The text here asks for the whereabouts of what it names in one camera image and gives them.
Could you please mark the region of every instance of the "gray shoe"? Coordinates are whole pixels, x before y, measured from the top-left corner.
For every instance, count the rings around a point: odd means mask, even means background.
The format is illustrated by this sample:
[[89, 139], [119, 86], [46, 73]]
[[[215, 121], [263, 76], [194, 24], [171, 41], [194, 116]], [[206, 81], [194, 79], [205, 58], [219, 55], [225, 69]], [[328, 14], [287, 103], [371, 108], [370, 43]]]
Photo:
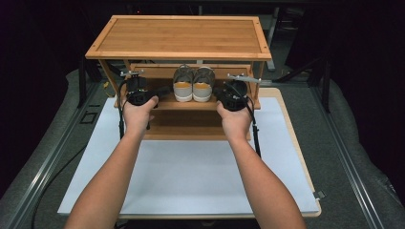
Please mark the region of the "gray shoe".
[[190, 101], [193, 97], [194, 70], [188, 65], [180, 65], [173, 75], [173, 91], [179, 102]]
[[210, 99], [215, 84], [215, 73], [209, 67], [197, 69], [193, 81], [193, 98], [198, 102], [206, 102]]

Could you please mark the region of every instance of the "white paper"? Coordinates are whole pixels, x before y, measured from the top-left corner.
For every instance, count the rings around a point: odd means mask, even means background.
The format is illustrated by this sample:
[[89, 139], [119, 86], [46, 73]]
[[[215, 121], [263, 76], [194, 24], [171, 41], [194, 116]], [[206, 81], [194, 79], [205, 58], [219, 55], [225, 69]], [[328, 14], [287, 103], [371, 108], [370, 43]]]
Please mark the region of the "white paper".
[[[119, 142], [114, 102], [109, 98], [103, 108], [59, 214], [70, 214]], [[255, 117], [263, 161], [286, 184], [302, 213], [319, 212], [277, 99], [261, 97], [260, 103]], [[121, 214], [252, 215], [252, 210], [227, 141], [144, 140]]]

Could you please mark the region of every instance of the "person's right hand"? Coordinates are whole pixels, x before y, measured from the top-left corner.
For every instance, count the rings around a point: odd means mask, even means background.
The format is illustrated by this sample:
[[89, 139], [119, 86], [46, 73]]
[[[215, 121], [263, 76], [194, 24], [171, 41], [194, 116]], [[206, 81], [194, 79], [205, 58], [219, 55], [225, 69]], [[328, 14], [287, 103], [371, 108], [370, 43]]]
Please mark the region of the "person's right hand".
[[237, 112], [225, 109], [223, 103], [217, 102], [217, 112], [223, 118], [223, 128], [226, 138], [231, 140], [246, 140], [251, 123], [251, 116], [247, 108]]

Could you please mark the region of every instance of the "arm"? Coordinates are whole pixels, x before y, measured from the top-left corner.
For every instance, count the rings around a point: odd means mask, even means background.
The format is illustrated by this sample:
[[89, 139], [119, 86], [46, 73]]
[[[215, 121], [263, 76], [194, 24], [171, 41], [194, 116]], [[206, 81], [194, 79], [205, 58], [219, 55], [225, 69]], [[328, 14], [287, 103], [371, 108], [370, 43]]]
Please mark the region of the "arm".
[[251, 122], [247, 108], [230, 112], [219, 102], [217, 111], [223, 118], [224, 133], [234, 153], [247, 199], [261, 228], [306, 228], [286, 186], [246, 140]]
[[80, 194], [65, 228], [114, 228], [125, 200], [140, 142], [152, 118], [149, 113], [156, 104], [158, 98], [155, 96], [140, 107], [129, 103], [125, 105], [125, 135]]

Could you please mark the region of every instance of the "wooden shoe rack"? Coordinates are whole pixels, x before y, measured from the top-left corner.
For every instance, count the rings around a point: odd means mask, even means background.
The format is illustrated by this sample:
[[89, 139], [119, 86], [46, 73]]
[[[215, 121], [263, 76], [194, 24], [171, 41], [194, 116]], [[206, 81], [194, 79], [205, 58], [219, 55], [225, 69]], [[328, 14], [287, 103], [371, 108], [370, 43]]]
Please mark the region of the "wooden shoe rack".
[[[173, 85], [173, 73], [183, 61], [237, 62], [241, 64], [188, 64], [208, 66], [215, 71], [216, 87], [227, 74], [254, 77], [252, 66], [260, 62], [261, 78], [266, 61], [271, 59], [258, 17], [249, 16], [147, 16], [115, 15], [86, 53], [98, 59], [110, 83], [118, 86], [107, 60], [123, 60], [128, 71], [144, 70], [151, 89]], [[131, 64], [132, 60], [168, 60], [179, 64]], [[248, 95], [258, 102], [259, 87], [248, 83]], [[160, 100], [146, 139], [224, 140], [216, 98], [208, 102], [180, 103], [169, 96]]]

